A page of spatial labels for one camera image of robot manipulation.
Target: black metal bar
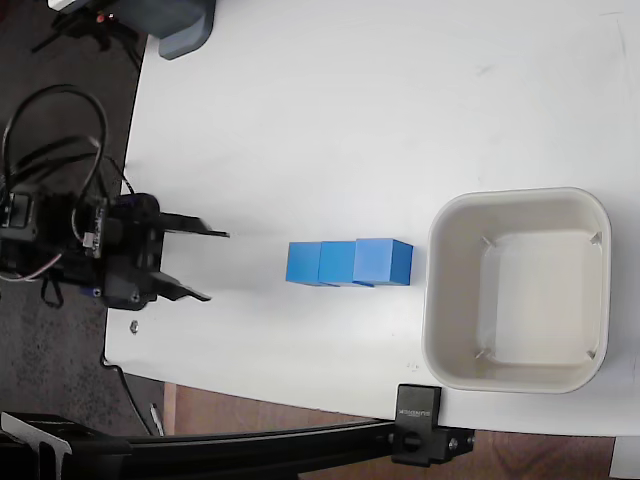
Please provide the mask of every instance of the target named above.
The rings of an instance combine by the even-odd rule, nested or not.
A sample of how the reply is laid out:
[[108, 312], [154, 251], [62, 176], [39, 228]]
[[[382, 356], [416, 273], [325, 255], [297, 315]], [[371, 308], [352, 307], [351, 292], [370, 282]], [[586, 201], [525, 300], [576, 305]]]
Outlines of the black metal bar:
[[42, 42], [40, 42], [38, 45], [33, 47], [31, 49], [31, 53], [38, 53], [43, 48], [48, 47], [49, 45], [51, 45], [53, 42], [55, 42], [61, 36], [62, 36], [62, 32], [54, 32], [54, 33], [52, 33], [47, 38], [45, 38]]
[[168, 298], [175, 302], [184, 297], [193, 297], [201, 302], [208, 302], [211, 300], [209, 295], [200, 293], [191, 287], [183, 285], [177, 279], [162, 272], [145, 272], [146, 275], [152, 280], [153, 290], [158, 295]]
[[209, 225], [198, 217], [188, 217], [186, 215], [163, 212], [155, 221], [155, 225], [168, 232], [187, 232], [197, 233], [199, 235], [209, 235], [212, 237], [229, 238], [229, 234], [227, 232], [211, 230]]
[[40, 480], [284, 480], [392, 452], [394, 462], [428, 467], [473, 449], [473, 430], [438, 426], [440, 388], [398, 393], [395, 422], [207, 436], [119, 438], [55, 415], [5, 412], [2, 429], [17, 443], [4, 451], [0, 437], [0, 460]]
[[391, 454], [394, 423], [345, 425], [208, 437], [128, 439], [123, 480], [270, 479]]

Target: dark floor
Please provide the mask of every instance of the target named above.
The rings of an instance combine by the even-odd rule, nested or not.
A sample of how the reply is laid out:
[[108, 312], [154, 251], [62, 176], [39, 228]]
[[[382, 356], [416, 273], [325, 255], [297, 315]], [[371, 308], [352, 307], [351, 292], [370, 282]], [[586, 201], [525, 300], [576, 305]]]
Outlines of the dark floor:
[[[62, 38], [32, 55], [31, 47], [50, 34], [54, 17], [43, 0], [0, 0], [0, 127], [35, 90], [79, 85], [103, 103], [110, 123], [108, 151], [122, 165], [138, 72], [119, 44], [100, 53], [93, 39]], [[17, 128], [15, 154], [63, 135], [95, 134], [96, 126], [79, 100], [45, 101]], [[86, 168], [68, 170], [57, 187], [78, 188]], [[112, 189], [119, 188], [115, 177], [108, 180]], [[59, 311], [42, 304], [38, 283], [1, 284], [0, 289], [0, 411], [55, 413], [107, 433], [143, 434], [117, 374], [98, 363], [106, 310], [72, 288], [64, 289], [65, 306]], [[161, 383], [129, 378], [145, 412], [150, 402], [162, 405]]]

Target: wooden floor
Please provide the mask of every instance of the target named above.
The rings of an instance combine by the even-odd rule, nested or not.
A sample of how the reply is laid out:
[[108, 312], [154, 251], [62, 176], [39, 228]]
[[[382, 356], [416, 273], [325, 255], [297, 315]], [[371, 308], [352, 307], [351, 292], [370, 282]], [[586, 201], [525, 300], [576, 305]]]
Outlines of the wooden floor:
[[[176, 435], [249, 432], [358, 420], [167, 385], [165, 427]], [[307, 473], [309, 480], [603, 479], [609, 478], [612, 438], [478, 432], [473, 453], [429, 469], [388, 458]]]

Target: blue block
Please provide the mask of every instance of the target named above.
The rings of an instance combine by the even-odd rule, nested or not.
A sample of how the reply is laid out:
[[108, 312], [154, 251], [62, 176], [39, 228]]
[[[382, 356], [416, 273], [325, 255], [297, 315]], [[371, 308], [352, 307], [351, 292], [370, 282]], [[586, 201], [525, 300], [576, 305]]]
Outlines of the blue block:
[[356, 240], [353, 279], [371, 285], [409, 285], [413, 247], [392, 238]]
[[318, 280], [335, 286], [372, 285], [353, 280], [356, 242], [322, 242]]
[[287, 282], [305, 285], [323, 285], [318, 280], [320, 270], [320, 242], [293, 242], [289, 244]]

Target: gray object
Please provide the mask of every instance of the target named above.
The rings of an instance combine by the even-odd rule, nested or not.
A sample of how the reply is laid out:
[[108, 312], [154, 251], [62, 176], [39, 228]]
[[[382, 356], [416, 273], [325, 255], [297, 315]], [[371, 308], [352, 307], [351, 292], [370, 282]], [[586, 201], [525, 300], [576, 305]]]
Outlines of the gray object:
[[[91, 8], [76, 0], [62, 10]], [[213, 29], [216, 0], [119, 0], [108, 8], [122, 23], [160, 39], [162, 58], [173, 60], [200, 48]]]

